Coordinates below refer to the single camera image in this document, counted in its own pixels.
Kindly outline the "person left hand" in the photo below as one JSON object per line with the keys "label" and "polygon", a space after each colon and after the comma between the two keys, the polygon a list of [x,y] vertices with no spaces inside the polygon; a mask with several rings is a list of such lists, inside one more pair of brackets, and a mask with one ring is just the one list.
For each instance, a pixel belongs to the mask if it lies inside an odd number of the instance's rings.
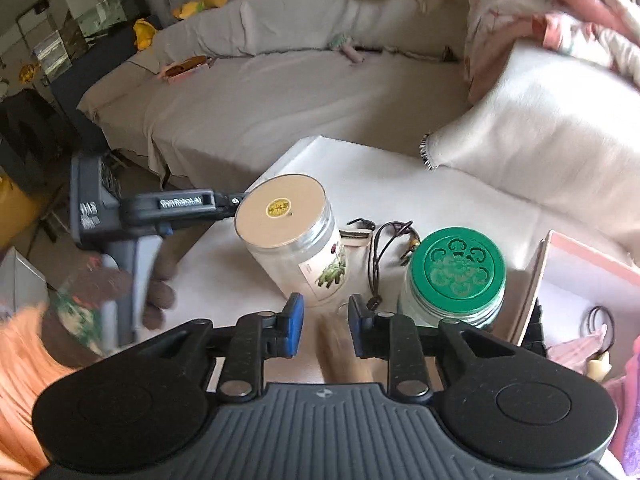
{"label": "person left hand", "polygon": [[[177,271],[175,256],[161,249],[151,266],[140,323],[159,330],[165,312],[175,305],[170,280]],[[89,257],[50,296],[41,322],[41,340],[53,359],[70,368],[81,368],[107,356],[110,307],[134,294],[134,278],[125,270],[109,268],[97,256]]]}

